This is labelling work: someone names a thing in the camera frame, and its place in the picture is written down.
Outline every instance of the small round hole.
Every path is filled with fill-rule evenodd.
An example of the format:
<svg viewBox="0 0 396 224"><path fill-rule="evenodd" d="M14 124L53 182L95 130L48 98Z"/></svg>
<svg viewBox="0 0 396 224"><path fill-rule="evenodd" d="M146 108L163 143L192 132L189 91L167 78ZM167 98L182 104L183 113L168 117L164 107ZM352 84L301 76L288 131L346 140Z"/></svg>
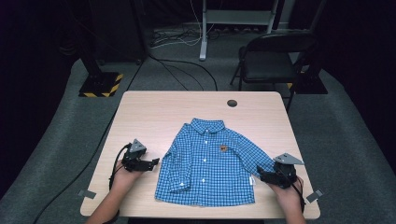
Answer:
<svg viewBox="0 0 396 224"><path fill-rule="evenodd" d="M229 100L227 102L227 105L230 107L236 107L238 105L238 103L235 100Z"/></svg>

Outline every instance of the chair leg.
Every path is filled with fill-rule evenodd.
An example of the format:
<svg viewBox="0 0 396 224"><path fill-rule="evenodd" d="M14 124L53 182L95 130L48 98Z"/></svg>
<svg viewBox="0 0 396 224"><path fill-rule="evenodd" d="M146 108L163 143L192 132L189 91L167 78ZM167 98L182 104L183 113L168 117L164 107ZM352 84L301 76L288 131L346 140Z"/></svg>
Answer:
<svg viewBox="0 0 396 224"><path fill-rule="evenodd" d="M237 77L240 68L241 68L241 63L239 63L238 66L236 67L236 70L233 73L233 79L231 79L230 85L233 85L233 80Z"/></svg>
<svg viewBox="0 0 396 224"><path fill-rule="evenodd" d="M239 76L239 84L238 84L238 90L242 90L242 76Z"/></svg>
<svg viewBox="0 0 396 224"><path fill-rule="evenodd" d="M289 113L291 101L293 100L294 90L295 90L295 83L293 83L291 85L291 87L290 87L290 98L289 98L289 101L288 101L288 105L286 105L286 112L288 112L288 113Z"/></svg>

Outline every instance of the white cord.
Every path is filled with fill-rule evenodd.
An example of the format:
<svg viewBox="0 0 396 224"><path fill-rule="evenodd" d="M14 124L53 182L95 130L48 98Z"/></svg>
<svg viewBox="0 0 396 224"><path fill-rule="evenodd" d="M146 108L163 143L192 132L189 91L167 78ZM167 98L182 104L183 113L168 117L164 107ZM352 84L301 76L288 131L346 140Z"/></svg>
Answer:
<svg viewBox="0 0 396 224"><path fill-rule="evenodd" d="M221 9L222 3L223 3L223 1L221 0L219 9ZM196 15L196 13L195 13L194 6L193 6L193 4L192 4L192 0L190 0L190 4L191 4L192 13L194 14L194 17L195 17L195 19L196 19L196 21L197 21L197 24L198 24L198 27L199 27L199 38L198 38L198 39L194 39L194 40L189 40L189 41L185 41L184 39L181 39L181 38L180 38L178 42L162 44L162 45L160 45L160 46L152 47L152 49L156 49L156 48L163 47L163 46L167 46L167 45L174 45L174 44L185 44L185 45L188 45L188 46L194 46L194 45L196 45L196 44L199 43L199 41L202 39L202 28L201 28L201 23L199 22L198 17L197 17L197 15ZM209 34L210 30L213 28L214 25L215 25L215 24L212 24L212 26L211 26L211 27L209 28L209 30L206 32L206 35Z"/></svg>

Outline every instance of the yellow and black striped tape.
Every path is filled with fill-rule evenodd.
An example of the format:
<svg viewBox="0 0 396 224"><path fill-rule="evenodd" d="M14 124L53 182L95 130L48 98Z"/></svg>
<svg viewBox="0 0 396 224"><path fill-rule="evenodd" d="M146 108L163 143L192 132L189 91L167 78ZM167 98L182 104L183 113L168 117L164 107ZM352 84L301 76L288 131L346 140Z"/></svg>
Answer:
<svg viewBox="0 0 396 224"><path fill-rule="evenodd" d="M120 86L122 77L123 77L123 74L119 74L116 77L114 85L109 92L81 92L79 94L79 96L82 96L82 97L111 97L114 94L116 94L116 91Z"/></svg>

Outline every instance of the black chair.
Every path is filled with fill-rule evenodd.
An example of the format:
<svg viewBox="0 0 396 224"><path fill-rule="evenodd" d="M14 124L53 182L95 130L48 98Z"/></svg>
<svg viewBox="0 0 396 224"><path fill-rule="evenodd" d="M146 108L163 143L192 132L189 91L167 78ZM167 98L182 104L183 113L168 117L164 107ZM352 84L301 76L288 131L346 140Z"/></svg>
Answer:
<svg viewBox="0 0 396 224"><path fill-rule="evenodd" d="M239 64L233 74L233 80L239 77L239 89L242 81L246 83L291 83L290 96L286 106L289 112L294 91L298 85L298 75L301 73L304 60L317 46L315 36L308 32L287 34L269 34L251 40L239 49ZM295 63L291 61L289 53L297 53Z"/></svg>

